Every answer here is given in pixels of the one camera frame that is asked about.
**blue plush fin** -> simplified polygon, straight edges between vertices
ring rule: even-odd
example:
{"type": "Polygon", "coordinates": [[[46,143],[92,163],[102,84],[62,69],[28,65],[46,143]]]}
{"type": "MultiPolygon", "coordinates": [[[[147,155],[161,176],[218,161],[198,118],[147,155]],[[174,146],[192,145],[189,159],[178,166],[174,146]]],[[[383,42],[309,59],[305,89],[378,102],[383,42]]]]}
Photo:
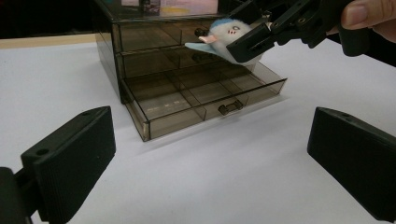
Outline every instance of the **blue plush fin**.
{"type": "Polygon", "coordinates": [[[189,49],[196,49],[200,50],[206,53],[211,53],[211,54],[216,54],[219,56],[219,54],[208,44],[201,44],[201,43],[186,43],[185,46],[189,49]]]}

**human hand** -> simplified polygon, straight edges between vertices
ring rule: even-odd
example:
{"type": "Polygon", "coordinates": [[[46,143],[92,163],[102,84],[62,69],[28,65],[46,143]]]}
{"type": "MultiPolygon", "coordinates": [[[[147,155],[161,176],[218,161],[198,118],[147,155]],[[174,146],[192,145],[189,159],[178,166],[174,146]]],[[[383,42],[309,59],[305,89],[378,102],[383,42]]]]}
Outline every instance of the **human hand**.
{"type": "Polygon", "coordinates": [[[355,0],[341,16],[341,25],[348,30],[372,27],[387,40],[396,43],[396,0],[355,0]]]}

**plush toy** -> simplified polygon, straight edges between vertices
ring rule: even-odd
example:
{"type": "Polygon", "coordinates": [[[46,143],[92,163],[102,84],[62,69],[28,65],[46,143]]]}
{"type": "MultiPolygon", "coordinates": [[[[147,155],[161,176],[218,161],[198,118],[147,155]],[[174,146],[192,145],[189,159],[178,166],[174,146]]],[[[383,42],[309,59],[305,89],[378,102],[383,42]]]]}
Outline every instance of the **plush toy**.
{"type": "Polygon", "coordinates": [[[226,48],[227,45],[233,43],[250,30],[251,27],[244,22],[232,19],[220,19],[212,23],[207,36],[198,37],[205,43],[186,43],[185,46],[189,49],[197,49],[219,55],[231,63],[242,65],[255,64],[262,57],[261,55],[248,62],[238,63],[226,48]]]}

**white tabletop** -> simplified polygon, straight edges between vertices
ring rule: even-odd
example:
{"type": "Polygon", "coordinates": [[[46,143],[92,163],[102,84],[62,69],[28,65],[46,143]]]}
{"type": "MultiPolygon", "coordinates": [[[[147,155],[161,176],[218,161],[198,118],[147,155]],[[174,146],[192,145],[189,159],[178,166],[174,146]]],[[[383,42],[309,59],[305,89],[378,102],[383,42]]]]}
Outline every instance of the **white tabletop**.
{"type": "Polygon", "coordinates": [[[95,43],[0,49],[0,165],[17,172],[23,151],[80,112],[110,105],[116,156],[70,223],[379,223],[306,145],[316,106],[396,135],[396,68],[348,58],[329,40],[315,49],[291,41],[262,61],[289,79],[271,104],[144,143],[95,43]]]}

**transparent plastic drawer unit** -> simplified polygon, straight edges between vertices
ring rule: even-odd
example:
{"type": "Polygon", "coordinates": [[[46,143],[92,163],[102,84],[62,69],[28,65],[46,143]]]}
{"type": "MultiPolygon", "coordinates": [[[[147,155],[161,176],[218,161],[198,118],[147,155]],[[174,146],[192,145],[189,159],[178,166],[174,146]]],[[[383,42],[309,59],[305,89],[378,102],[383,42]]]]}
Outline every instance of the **transparent plastic drawer unit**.
{"type": "Polygon", "coordinates": [[[199,42],[197,28],[240,4],[185,2],[92,2],[102,65],[143,141],[268,100],[286,82],[260,63],[245,67],[184,47],[199,42]]]}

